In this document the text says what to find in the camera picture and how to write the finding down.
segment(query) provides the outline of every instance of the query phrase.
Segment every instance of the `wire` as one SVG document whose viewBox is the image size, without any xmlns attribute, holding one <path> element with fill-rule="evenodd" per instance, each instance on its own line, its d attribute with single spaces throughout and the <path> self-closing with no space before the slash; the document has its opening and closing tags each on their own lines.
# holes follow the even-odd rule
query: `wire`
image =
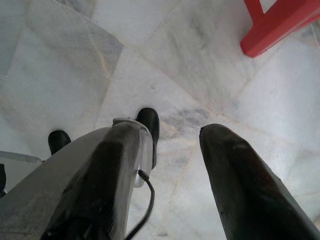
<svg viewBox="0 0 320 240">
<path fill-rule="evenodd" d="M 154 190 L 154 187 L 152 186 L 151 182 L 149 181 L 149 176 L 142 170 L 138 170 L 138 174 L 146 182 L 146 184 L 150 188 L 150 191 L 151 191 L 150 203 L 149 203 L 149 207 L 146 210 L 146 213 L 143 216 L 143 218 L 141 219 L 141 221 L 134 227 L 134 229 L 129 233 L 129 235 L 125 238 L 125 240 L 132 239 L 137 234 L 137 232 L 145 225 L 145 223 L 148 221 L 148 219 L 151 215 L 151 212 L 152 212 L 152 209 L 153 209 L 154 203 L 155 203 L 155 190 Z"/>
</svg>

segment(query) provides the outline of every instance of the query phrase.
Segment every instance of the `red wooden furniture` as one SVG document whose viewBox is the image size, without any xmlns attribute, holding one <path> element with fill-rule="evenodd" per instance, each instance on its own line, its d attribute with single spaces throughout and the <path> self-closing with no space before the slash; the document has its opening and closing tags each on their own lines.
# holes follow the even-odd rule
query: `red wooden furniture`
<svg viewBox="0 0 320 240">
<path fill-rule="evenodd" d="M 241 41 L 245 55 L 256 57 L 289 33 L 320 18 L 320 0 L 277 0 L 263 12 L 259 0 L 244 0 L 253 21 L 249 33 Z"/>
</svg>

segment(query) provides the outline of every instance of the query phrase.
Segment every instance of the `person's foot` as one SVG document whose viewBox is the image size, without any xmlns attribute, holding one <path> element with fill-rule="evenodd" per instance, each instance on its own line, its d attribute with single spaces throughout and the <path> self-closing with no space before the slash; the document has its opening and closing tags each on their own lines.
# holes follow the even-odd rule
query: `person's foot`
<svg viewBox="0 0 320 240">
<path fill-rule="evenodd" d="M 153 155 L 152 155 L 152 169 L 157 164 L 157 143 L 159 140 L 159 134 L 160 134 L 160 123 L 159 123 L 159 116 L 156 110 L 152 108 L 143 108 L 138 113 L 138 116 L 136 117 L 136 120 L 139 123 L 142 123 L 145 125 L 149 132 L 152 135 L 153 140 Z"/>
<path fill-rule="evenodd" d="M 48 143 L 51 155 L 53 155 L 64 146 L 71 143 L 71 140 L 67 133 L 62 130 L 56 130 L 49 134 Z"/>
</svg>

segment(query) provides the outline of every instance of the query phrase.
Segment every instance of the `marble floor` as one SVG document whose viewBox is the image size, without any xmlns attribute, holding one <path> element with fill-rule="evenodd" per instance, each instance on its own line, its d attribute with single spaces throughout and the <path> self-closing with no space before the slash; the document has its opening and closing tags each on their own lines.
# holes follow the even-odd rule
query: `marble floor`
<svg viewBox="0 0 320 240">
<path fill-rule="evenodd" d="M 200 128 L 220 123 L 320 229 L 320 23 L 257 58 L 240 48 L 251 25 L 243 0 L 2 0 L 0 151 L 45 160 L 52 130 L 74 140 L 155 108 L 155 206 L 135 239 L 225 240 L 199 146 Z M 39 165 L 0 163 L 8 191 Z M 148 201 L 134 190 L 128 230 Z"/>
</svg>

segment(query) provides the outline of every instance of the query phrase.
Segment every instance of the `black shoe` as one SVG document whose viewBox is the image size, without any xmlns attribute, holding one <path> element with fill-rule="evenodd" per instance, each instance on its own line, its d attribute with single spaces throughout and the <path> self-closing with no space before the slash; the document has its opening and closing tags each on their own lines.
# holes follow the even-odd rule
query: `black shoe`
<svg viewBox="0 0 320 240">
<path fill-rule="evenodd" d="M 49 134 L 48 138 L 49 148 L 51 155 L 58 152 L 67 144 L 71 143 L 70 137 L 62 130 L 53 131 Z"/>
<path fill-rule="evenodd" d="M 153 140 L 152 169 L 157 164 L 157 143 L 160 134 L 159 116 L 156 110 L 152 108 L 143 108 L 138 113 L 136 120 L 145 125 L 151 133 Z"/>
</svg>

